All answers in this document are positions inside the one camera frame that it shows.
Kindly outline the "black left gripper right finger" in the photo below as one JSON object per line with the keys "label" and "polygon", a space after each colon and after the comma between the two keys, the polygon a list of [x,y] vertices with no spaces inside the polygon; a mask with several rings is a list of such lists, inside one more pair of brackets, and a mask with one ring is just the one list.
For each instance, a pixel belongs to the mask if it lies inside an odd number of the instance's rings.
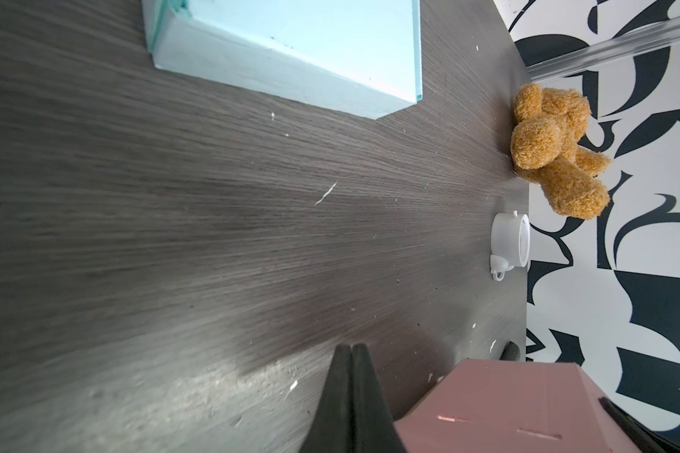
{"label": "black left gripper right finger", "polygon": [[354,345],[351,358],[353,452],[405,452],[368,348]]}

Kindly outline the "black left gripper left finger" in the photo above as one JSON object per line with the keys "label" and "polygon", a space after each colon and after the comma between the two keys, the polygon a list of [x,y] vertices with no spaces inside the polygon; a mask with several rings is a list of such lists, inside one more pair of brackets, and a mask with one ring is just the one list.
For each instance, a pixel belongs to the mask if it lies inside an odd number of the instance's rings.
{"label": "black left gripper left finger", "polygon": [[349,345],[338,345],[332,357],[312,426],[300,452],[351,452],[352,353]]}

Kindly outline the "pink paper box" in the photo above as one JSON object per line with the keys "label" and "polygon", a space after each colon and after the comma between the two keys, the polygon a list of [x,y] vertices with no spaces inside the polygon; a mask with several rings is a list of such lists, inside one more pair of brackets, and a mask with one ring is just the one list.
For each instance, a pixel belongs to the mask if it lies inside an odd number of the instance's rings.
{"label": "pink paper box", "polygon": [[464,360],[395,424],[409,452],[636,452],[576,364]]}

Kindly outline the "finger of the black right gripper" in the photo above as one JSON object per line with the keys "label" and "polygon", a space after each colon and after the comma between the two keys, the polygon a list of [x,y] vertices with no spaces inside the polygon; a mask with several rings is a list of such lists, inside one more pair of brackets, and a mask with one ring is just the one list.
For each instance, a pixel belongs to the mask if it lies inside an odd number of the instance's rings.
{"label": "finger of the black right gripper", "polygon": [[608,398],[600,398],[599,402],[606,413],[615,421],[627,437],[644,453],[665,453],[665,450],[624,415]]}

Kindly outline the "light blue paper box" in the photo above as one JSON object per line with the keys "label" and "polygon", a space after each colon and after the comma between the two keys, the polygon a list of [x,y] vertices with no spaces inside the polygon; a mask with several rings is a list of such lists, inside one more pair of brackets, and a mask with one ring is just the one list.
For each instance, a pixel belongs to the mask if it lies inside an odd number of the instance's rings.
{"label": "light blue paper box", "polygon": [[145,1],[162,70],[377,120],[423,98],[417,1]]}

